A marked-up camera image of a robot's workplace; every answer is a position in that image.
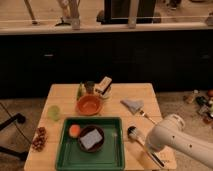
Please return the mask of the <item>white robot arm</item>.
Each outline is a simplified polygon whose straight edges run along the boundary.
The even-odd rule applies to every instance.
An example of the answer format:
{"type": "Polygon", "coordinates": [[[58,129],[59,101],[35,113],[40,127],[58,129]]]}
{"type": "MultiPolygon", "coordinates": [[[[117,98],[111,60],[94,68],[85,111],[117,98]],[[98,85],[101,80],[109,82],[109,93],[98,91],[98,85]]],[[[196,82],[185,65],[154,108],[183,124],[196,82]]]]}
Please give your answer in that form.
{"type": "Polygon", "coordinates": [[[213,143],[184,133],[184,126],[179,115],[166,116],[148,133],[145,146],[151,152],[160,152],[168,146],[213,169],[213,143]]]}

